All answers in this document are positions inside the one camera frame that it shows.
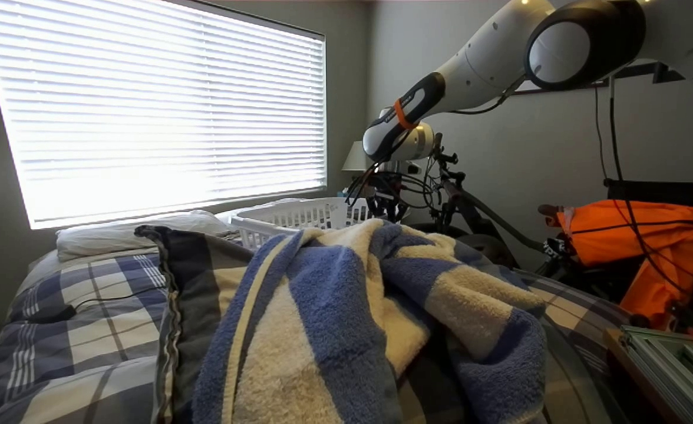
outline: white blinds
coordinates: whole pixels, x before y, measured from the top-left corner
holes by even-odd
[[[326,41],[162,0],[0,0],[34,227],[326,186]]]

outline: laundry basket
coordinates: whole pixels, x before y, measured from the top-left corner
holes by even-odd
[[[239,209],[229,223],[240,233],[248,249],[256,249],[277,233],[300,227],[346,227],[371,219],[371,207],[358,198],[351,207],[344,198],[282,198],[256,207]]]

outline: orange cloth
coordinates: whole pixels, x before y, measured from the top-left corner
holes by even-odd
[[[631,213],[647,247],[638,244],[636,231],[629,225],[624,200],[598,200],[561,209],[558,225],[585,265],[649,251],[621,308],[664,330],[671,318],[669,306],[685,303],[693,292],[693,207],[631,200]]]

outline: towel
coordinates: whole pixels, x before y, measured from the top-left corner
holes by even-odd
[[[271,238],[196,384],[196,421],[401,421],[396,381],[433,331],[479,421],[543,409],[544,299],[447,236],[367,219]]]

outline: gray wall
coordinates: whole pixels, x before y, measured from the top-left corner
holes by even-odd
[[[231,0],[216,1],[254,17],[292,23],[328,41],[328,193],[346,176],[343,159],[366,124],[367,7],[358,0]],[[10,145],[0,119],[0,318],[28,263],[54,247],[54,236],[28,231]]]
[[[371,58],[371,112],[452,56],[502,0],[378,0]],[[618,144],[628,178],[693,180],[693,81],[618,81]],[[601,90],[601,124],[608,140]],[[537,204],[582,204],[601,198],[594,92],[512,97],[492,112],[433,116],[447,150],[460,153],[467,189],[530,238],[552,236]],[[512,244],[525,265],[539,253]]]

